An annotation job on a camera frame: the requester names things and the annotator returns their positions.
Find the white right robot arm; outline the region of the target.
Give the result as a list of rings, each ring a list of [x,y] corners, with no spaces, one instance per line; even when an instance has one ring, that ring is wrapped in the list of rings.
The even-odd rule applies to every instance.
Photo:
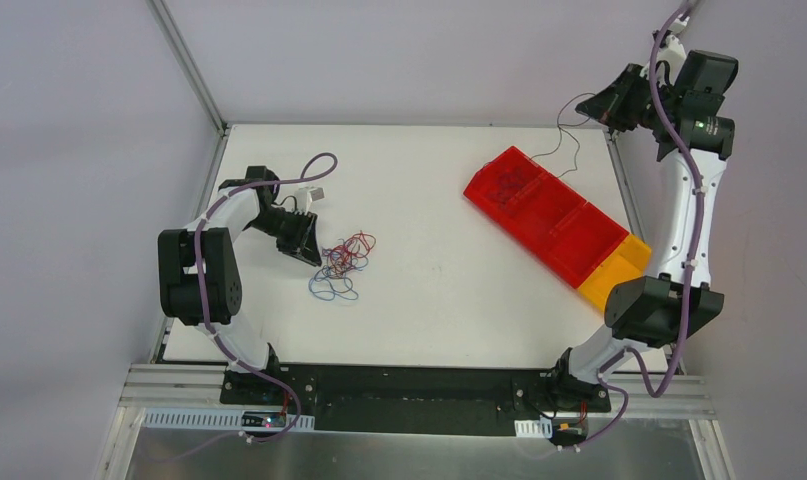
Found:
[[[603,393],[603,381],[629,356],[684,340],[717,317],[724,296],[711,288],[709,238],[718,187],[731,156],[735,123],[719,116],[739,71],[737,59],[692,50],[673,83],[654,82],[629,64],[605,89],[580,102],[578,114],[612,131],[652,131],[664,177],[665,217],[642,276],[608,295],[604,326],[567,349],[545,379],[562,410]]]

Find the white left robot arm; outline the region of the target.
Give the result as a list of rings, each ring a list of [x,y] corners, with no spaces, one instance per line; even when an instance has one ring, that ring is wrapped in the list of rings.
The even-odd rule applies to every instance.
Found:
[[[275,240],[276,249],[311,266],[322,262],[317,216],[300,206],[276,205],[279,177],[251,166],[244,177],[224,181],[215,200],[195,220],[157,238],[159,296],[164,314],[197,329],[226,358],[230,371],[248,375],[245,389],[260,404],[284,390],[271,344],[242,312],[243,286],[234,251],[248,229]]]

